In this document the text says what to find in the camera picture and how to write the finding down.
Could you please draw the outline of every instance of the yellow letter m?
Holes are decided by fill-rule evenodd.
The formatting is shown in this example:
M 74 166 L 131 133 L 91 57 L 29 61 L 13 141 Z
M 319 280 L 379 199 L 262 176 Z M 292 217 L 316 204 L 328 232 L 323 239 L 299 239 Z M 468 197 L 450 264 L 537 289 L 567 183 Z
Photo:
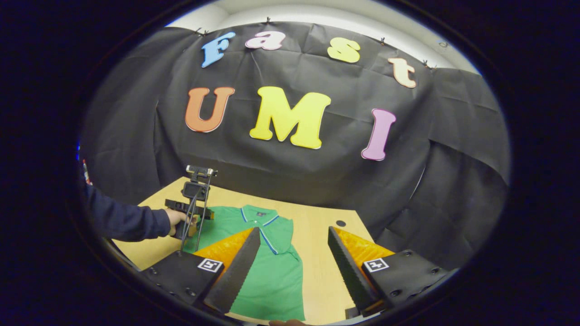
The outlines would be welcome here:
M 250 130 L 250 136 L 256 139 L 270 140 L 270 120 L 278 140 L 283 142 L 296 124 L 296 133 L 290 142 L 296 146 L 318 149 L 322 142 L 318 138 L 320 122 L 330 97 L 320 93 L 307 93 L 294 108 L 290 108 L 284 90 L 279 87 L 265 86 L 258 89 L 262 97 L 256 127 Z

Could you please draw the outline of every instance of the shirt sleeve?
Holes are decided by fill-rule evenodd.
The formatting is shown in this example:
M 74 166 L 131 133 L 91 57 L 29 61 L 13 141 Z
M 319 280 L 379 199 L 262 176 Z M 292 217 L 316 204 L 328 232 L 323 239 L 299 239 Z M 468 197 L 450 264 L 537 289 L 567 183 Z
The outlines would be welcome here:
M 169 234 L 169 217 L 163 209 L 151 209 L 118 202 L 84 181 L 83 194 L 95 230 L 105 238 L 136 242 Z

